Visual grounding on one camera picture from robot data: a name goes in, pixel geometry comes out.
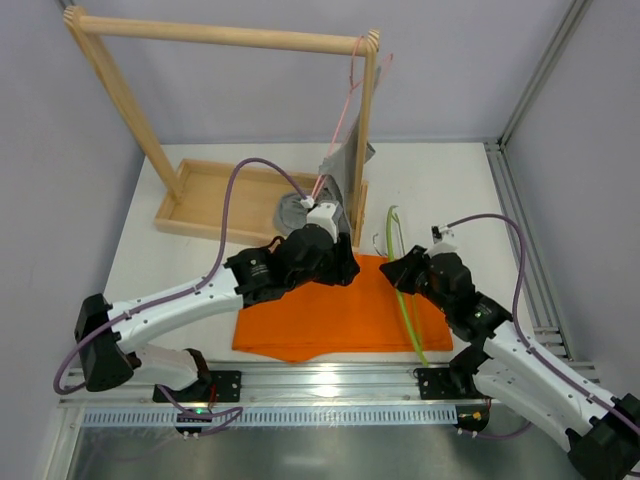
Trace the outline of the orange trousers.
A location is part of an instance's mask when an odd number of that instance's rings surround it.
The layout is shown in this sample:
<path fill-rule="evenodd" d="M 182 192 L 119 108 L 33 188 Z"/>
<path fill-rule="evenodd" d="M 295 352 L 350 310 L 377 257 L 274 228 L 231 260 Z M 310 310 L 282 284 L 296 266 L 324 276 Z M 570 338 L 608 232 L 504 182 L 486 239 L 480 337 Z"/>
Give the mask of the orange trousers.
<path fill-rule="evenodd" d="M 309 283 L 240 311 L 232 349 L 288 363 L 328 354 L 412 352 L 396 291 L 380 271 L 387 259 L 356 260 L 360 273 L 347 287 Z"/>

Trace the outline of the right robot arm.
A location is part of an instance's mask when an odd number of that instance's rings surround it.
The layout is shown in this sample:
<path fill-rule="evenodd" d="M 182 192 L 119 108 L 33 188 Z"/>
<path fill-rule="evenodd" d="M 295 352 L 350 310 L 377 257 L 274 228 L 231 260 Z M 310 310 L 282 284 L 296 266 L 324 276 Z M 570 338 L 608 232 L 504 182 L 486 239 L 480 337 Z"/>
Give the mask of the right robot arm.
<path fill-rule="evenodd" d="M 585 479 L 639 472 L 639 399 L 616 396 L 581 376 L 516 324 L 511 312 L 478 291 L 454 252 L 410 252 L 409 284 L 444 313 L 468 343 L 456 361 L 475 389 L 544 431 Z"/>

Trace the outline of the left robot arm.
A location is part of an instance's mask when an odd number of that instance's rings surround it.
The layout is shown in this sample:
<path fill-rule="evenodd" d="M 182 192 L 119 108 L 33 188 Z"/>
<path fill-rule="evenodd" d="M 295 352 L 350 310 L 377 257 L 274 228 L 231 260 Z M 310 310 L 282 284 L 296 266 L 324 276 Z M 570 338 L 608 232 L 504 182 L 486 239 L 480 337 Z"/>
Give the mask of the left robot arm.
<path fill-rule="evenodd" d="M 153 350 L 151 340 L 201 319 L 246 310 L 266 322 L 274 342 L 302 328 L 298 360 L 325 354 L 321 336 L 347 334 L 345 322 L 361 324 L 390 315 L 391 290 L 413 293 L 415 264 L 424 254 L 413 250 L 400 259 L 353 254 L 351 239 L 318 224 L 308 224 L 266 246 L 248 248 L 218 259 L 208 275 L 134 302 L 109 304 L 103 295 L 84 300 L 75 339 L 84 389 L 101 392 L 123 385 L 135 375 L 152 375 L 153 383 L 181 392 L 209 379 L 200 352 Z"/>

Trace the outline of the grey shirt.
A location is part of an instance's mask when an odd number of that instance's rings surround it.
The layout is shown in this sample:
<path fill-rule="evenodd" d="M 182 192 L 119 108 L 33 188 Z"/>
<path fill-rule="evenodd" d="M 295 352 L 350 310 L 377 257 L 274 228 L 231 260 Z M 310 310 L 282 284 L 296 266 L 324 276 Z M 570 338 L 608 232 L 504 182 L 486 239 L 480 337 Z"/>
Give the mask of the grey shirt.
<path fill-rule="evenodd" d="M 355 118 L 348 136 L 339 148 L 326 157 L 318 169 L 318 173 L 324 177 L 324 183 L 316 202 L 337 202 L 342 207 L 342 214 L 338 221 L 340 232 L 351 234 L 348 212 L 351 208 L 351 196 L 354 192 L 357 145 L 359 139 L 360 115 Z M 306 223 L 307 210 L 300 203 L 301 196 L 296 192 L 283 195 L 277 204 L 273 225 L 283 236 L 289 235 L 293 230 L 302 228 Z"/>

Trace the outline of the wooden clothes rack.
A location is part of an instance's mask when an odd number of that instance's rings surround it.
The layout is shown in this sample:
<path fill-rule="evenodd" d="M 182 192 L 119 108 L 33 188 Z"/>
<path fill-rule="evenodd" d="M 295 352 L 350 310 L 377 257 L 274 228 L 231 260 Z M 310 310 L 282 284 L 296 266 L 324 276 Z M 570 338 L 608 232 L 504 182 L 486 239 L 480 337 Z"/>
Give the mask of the wooden clothes rack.
<path fill-rule="evenodd" d="M 220 188 L 223 181 L 229 179 L 231 167 L 224 163 L 189 159 L 183 160 L 178 167 L 171 165 L 151 123 L 106 47 L 104 37 L 130 37 L 364 58 L 355 171 L 347 191 L 346 202 L 348 220 L 352 228 L 352 244 L 354 247 L 360 245 L 368 190 L 368 184 L 363 179 L 363 170 L 374 92 L 374 72 L 379 52 L 378 31 L 370 30 L 365 36 L 351 37 L 123 19 L 92 16 L 77 5 L 66 7 L 63 19 L 131 134 L 166 187 L 167 194 L 154 220 L 156 227 L 166 233 L 202 238 L 217 239 L 221 234 L 220 218 L 208 219 L 206 216 L 211 209 L 205 203 L 211 200 L 215 204 L 221 204 Z"/>

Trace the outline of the aluminium corner frame post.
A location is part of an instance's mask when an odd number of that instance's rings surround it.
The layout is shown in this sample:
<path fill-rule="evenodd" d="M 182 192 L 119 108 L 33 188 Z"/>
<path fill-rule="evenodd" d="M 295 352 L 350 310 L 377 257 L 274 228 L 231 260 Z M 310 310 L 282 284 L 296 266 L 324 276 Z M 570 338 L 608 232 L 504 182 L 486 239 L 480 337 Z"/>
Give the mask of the aluminium corner frame post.
<path fill-rule="evenodd" d="M 501 211 L 518 223 L 526 240 L 528 263 L 525 267 L 524 293 L 531 312 L 533 329 L 543 338 L 546 345 L 551 345 L 549 338 L 556 336 L 558 341 L 552 346 L 557 349 L 561 359 L 569 362 L 574 360 L 570 335 L 565 328 L 557 289 L 548 272 L 544 255 L 535 244 L 539 236 L 530 218 L 530 208 L 522 195 L 523 182 L 517 178 L 509 147 L 591 5 L 590 1 L 569 3 L 502 133 L 484 143 Z"/>

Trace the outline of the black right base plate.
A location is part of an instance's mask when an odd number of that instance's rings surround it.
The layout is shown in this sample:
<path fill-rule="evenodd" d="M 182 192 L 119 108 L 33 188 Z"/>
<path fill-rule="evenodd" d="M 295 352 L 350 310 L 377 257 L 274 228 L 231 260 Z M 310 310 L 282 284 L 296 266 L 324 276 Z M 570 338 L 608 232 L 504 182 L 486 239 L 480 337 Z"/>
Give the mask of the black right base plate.
<path fill-rule="evenodd" d="M 478 393 L 469 386 L 457 384 L 448 367 L 416 368 L 413 371 L 417 380 L 421 400 L 467 400 L 477 399 Z"/>

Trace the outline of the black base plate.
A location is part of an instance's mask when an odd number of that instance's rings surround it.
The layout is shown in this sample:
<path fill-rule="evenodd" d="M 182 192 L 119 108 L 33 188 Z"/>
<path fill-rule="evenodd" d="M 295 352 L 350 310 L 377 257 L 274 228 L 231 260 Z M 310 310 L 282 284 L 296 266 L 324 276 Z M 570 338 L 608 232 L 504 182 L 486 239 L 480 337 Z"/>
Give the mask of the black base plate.
<path fill-rule="evenodd" d="M 469 386 L 457 384 L 448 367 L 416 368 L 413 371 L 417 380 L 421 400 L 467 400 L 477 399 L 478 393 Z"/>
<path fill-rule="evenodd" d="M 182 390 L 166 388 L 177 403 L 237 403 L 240 401 L 242 372 L 239 370 L 208 370 Z"/>

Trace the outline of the aluminium front rail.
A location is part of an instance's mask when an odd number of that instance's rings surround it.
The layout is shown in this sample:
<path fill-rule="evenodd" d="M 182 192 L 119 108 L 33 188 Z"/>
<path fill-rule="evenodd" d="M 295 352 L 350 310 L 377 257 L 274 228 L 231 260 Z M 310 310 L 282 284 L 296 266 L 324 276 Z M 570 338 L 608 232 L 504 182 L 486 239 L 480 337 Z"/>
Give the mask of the aluminium front rail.
<path fill-rule="evenodd" d="M 60 399 L 86 427 L 173 427 L 198 434 L 219 426 L 342 427 L 453 425 L 472 432 L 496 418 L 499 400 L 421 400 L 411 363 L 219 363 L 242 372 L 237 403 L 172 405 L 153 385 L 130 383 Z"/>

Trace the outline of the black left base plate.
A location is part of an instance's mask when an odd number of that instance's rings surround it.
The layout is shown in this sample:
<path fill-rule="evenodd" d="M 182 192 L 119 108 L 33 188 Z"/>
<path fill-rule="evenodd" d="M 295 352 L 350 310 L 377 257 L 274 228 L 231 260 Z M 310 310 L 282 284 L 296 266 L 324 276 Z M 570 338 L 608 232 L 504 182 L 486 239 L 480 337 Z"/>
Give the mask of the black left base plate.
<path fill-rule="evenodd" d="M 239 370 L 208 370 L 182 390 L 166 388 L 177 403 L 237 403 L 240 401 L 242 372 Z"/>

